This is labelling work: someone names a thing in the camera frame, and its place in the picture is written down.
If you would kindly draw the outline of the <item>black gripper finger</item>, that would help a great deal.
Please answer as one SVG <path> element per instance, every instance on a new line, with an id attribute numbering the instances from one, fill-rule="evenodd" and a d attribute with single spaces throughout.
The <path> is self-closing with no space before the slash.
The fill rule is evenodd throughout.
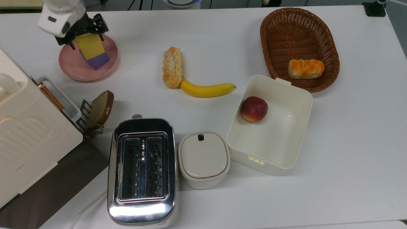
<path id="1" fill-rule="evenodd" d="M 61 32 L 63 37 L 55 36 L 58 45 L 70 45 L 72 49 L 75 49 L 72 42 L 77 36 L 84 34 L 84 22 L 82 19 L 75 23 L 65 22 Z"/>
<path id="2" fill-rule="evenodd" d="M 109 31 L 108 26 L 101 14 L 96 14 L 93 18 L 87 16 L 86 32 L 99 35 L 101 41 L 104 41 L 103 35 Z"/>

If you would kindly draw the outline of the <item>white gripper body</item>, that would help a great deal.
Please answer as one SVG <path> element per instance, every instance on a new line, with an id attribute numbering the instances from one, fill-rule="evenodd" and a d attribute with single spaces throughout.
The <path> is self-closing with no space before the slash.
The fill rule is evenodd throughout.
<path id="1" fill-rule="evenodd" d="M 38 26 L 44 32 L 63 38 L 85 12 L 85 8 L 74 8 L 68 12 L 53 12 L 49 8 L 43 8 Z"/>

